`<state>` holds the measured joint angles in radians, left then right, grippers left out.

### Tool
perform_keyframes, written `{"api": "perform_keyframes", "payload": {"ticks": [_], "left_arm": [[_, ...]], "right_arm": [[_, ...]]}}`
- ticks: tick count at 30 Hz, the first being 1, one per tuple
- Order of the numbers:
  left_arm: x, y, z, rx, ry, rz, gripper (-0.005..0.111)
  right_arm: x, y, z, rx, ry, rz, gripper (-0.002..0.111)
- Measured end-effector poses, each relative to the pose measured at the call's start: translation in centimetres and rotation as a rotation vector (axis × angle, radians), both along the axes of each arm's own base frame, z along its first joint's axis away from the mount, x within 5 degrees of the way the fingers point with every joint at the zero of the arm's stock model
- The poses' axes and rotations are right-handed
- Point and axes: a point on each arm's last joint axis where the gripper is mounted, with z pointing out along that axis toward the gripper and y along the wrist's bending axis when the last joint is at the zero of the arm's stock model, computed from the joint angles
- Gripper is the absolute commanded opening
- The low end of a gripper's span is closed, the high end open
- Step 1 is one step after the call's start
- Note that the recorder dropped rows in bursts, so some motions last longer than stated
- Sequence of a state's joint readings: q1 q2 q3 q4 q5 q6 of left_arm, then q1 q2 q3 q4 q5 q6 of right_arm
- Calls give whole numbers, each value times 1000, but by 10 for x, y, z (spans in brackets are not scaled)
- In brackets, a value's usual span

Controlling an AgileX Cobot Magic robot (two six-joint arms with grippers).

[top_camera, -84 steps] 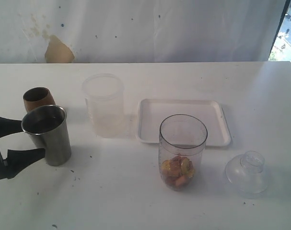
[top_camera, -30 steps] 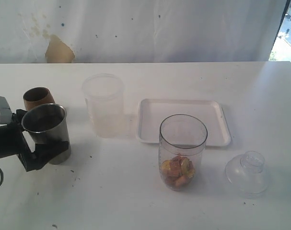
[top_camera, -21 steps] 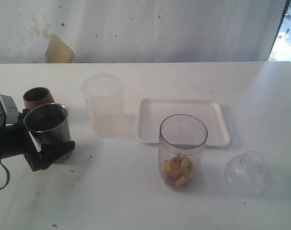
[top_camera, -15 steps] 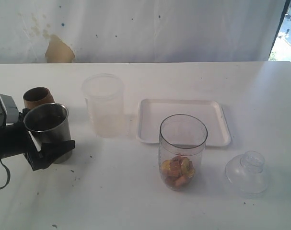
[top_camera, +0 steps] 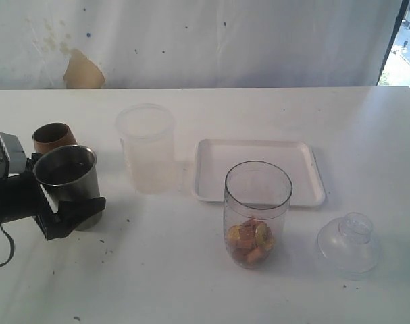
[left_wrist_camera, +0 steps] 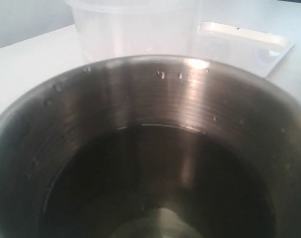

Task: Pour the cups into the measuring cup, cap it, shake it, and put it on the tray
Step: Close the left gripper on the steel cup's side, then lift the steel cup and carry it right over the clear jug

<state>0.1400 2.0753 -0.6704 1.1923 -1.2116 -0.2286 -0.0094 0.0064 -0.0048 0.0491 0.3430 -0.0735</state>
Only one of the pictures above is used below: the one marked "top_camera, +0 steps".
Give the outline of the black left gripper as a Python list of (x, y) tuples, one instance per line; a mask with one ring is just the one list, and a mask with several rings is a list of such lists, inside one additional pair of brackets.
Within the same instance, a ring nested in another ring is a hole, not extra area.
[(54, 213), (32, 171), (43, 155), (35, 152), (27, 158), (21, 174), (0, 178), (0, 225), (31, 217), (46, 240), (65, 238), (73, 230), (89, 230), (103, 216), (106, 198), (60, 201)]

